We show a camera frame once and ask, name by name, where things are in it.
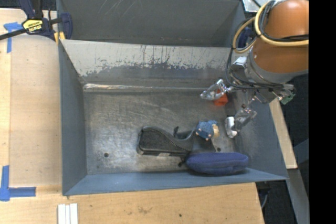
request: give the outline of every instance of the wooden surface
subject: wooden surface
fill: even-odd
[[[57,223],[58,204],[78,205],[79,224],[264,223],[255,184],[62,196],[38,187],[35,198],[0,203],[0,223]]]
[[[1,25],[24,19],[19,9],[0,9]],[[254,183],[62,196],[57,45],[23,34],[11,54],[6,47],[0,41],[0,168],[10,164],[10,186],[37,186],[37,196],[0,202],[0,223],[57,223],[57,205],[70,203],[78,203],[80,224],[264,223]],[[279,107],[270,107],[278,117]],[[281,116],[279,139],[288,141]],[[292,148],[285,152],[287,165]]]

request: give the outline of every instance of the bin floor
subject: bin floor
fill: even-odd
[[[220,136],[213,139],[221,152],[234,151],[224,131],[225,108],[202,100],[198,91],[85,92],[88,174],[159,172],[178,167],[179,157],[144,156],[136,151],[144,126],[157,126],[173,134],[195,128],[199,121],[216,120]]]

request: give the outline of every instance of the yellow cable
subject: yellow cable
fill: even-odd
[[[238,53],[238,54],[243,54],[244,52],[246,52],[246,51],[248,51],[252,46],[253,46],[253,43],[254,42],[252,42],[249,46],[247,46],[246,48],[244,48],[244,49],[241,49],[241,50],[238,50],[237,48],[236,48],[236,42],[237,42],[237,38],[238,38],[238,36],[240,35],[240,32],[242,32],[242,30],[246,27],[246,26],[248,26],[250,23],[252,23],[253,21],[254,21],[254,17],[253,18],[251,18],[250,20],[248,20],[247,22],[245,22],[244,24],[242,24],[242,26],[240,26],[239,27],[239,29],[236,31],[236,34],[235,34],[235,36],[234,36],[234,38],[233,38],[233,44],[232,44],[232,48],[235,50],[235,52],[236,53]]]
[[[261,34],[261,31],[260,31],[259,26],[258,26],[259,17],[260,17],[261,12],[263,12],[263,10],[265,9],[265,7],[268,3],[269,2],[266,2],[265,4],[263,4],[263,6],[258,10],[258,12],[256,14],[255,21],[254,21],[254,29],[257,33],[257,36],[266,43],[269,43],[269,44],[275,45],[275,46],[280,46],[280,47],[308,45],[309,44],[308,39],[307,40],[301,40],[301,41],[282,42],[282,41],[271,40],[271,39],[265,37],[263,34]]]

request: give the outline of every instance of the scratch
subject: scratch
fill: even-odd
[[[98,10],[98,13],[100,13],[101,9],[104,7],[104,5],[106,4],[107,0],[104,1],[104,3],[100,6],[100,9]]]
[[[126,9],[126,11],[122,14],[122,16],[124,16],[124,15],[129,11],[129,9],[130,9],[135,3],[136,3],[136,1],[134,1],[134,2],[132,3],[132,5],[130,5],[130,6]]]
[[[110,13],[110,11],[114,8],[114,7],[118,7],[120,5],[121,2],[123,2],[124,0],[119,0],[118,2],[116,2],[106,13],[105,15],[107,15],[107,13]]]

